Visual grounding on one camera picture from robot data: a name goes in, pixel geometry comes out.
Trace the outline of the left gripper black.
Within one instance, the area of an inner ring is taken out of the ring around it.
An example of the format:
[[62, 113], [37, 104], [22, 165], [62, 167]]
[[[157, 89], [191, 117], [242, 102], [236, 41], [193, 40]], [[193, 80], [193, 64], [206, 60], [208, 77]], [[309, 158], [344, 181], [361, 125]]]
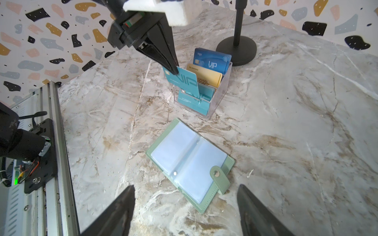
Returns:
[[178, 75], [172, 27], [164, 14], [159, 12], [127, 11], [113, 21], [108, 42], [113, 48], [131, 47], [138, 40], [136, 50], [153, 59], [171, 74]]

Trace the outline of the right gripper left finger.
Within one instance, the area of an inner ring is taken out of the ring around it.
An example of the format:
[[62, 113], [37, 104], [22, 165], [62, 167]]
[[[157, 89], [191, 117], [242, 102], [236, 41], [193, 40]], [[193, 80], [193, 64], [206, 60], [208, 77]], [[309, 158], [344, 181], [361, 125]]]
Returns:
[[127, 236], [135, 208], [135, 188], [128, 186], [82, 236]]

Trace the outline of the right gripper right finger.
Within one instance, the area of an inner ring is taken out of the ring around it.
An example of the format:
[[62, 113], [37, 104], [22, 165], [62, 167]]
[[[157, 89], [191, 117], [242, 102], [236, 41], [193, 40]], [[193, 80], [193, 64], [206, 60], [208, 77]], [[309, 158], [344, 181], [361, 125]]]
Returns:
[[243, 184], [237, 204], [244, 236], [294, 236], [294, 234]]

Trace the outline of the teal card from holder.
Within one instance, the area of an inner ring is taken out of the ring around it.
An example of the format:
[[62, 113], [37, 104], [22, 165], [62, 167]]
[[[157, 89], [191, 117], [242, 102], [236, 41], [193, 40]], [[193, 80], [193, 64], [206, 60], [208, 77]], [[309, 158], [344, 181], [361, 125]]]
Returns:
[[199, 98], [199, 88], [197, 76], [193, 72], [177, 67], [178, 74], [174, 75], [168, 69], [163, 67], [164, 75], [168, 82], [184, 90], [189, 95]]

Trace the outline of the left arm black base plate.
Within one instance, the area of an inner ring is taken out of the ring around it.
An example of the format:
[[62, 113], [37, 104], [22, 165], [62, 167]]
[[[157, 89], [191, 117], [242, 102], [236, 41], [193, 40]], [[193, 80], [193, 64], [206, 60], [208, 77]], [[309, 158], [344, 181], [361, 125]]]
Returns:
[[44, 187], [58, 173], [53, 120], [45, 119], [36, 131], [31, 130], [31, 132], [45, 138], [50, 147], [42, 157], [36, 159], [33, 168], [26, 172], [29, 176], [23, 182], [25, 194]]

